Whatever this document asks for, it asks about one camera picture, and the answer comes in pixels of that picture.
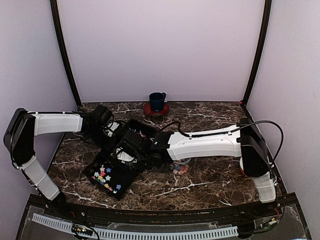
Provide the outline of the black three-compartment candy bin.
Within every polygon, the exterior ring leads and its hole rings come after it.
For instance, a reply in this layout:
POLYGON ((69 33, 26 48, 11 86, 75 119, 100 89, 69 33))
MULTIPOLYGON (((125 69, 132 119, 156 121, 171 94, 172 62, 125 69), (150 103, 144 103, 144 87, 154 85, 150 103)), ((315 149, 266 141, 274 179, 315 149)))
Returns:
POLYGON ((116 149, 121 148, 132 157, 147 157, 146 169, 151 169, 161 160, 159 154, 150 151, 152 138, 157 133, 156 128, 134 119, 129 120, 124 126, 127 127, 127 131, 120 143, 110 150, 101 149, 93 162, 82 171, 93 185, 118 201, 124 197, 127 189, 142 171, 130 173, 121 170, 120 162, 116 158, 116 149))

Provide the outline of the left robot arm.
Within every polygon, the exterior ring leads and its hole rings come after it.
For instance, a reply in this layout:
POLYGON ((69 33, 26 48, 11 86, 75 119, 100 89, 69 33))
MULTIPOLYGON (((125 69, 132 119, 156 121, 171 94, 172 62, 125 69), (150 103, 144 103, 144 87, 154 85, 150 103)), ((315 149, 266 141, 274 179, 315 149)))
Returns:
POLYGON ((99 105, 92 112, 15 110, 3 136, 14 168, 21 171, 29 184, 51 203, 51 210, 60 218, 71 213, 66 196, 48 175, 38 159, 37 138, 48 135, 79 133, 99 148, 103 148, 120 131, 124 123, 99 105))

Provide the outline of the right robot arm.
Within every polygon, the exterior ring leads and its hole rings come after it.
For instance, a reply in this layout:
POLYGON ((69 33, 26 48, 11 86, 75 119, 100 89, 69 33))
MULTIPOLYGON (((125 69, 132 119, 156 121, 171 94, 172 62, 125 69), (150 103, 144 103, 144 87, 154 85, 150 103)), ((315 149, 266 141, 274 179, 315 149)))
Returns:
POLYGON ((238 125, 200 132, 176 132, 161 129, 151 134, 130 128, 116 147, 116 155, 123 163, 144 162, 162 165, 174 162, 186 167, 193 158, 235 157, 240 159, 242 172, 250 177, 260 202, 255 213, 266 217, 275 208, 277 178, 272 173, 274 158, 270 157, 266 141, 258 124, 242 118, 238 125))

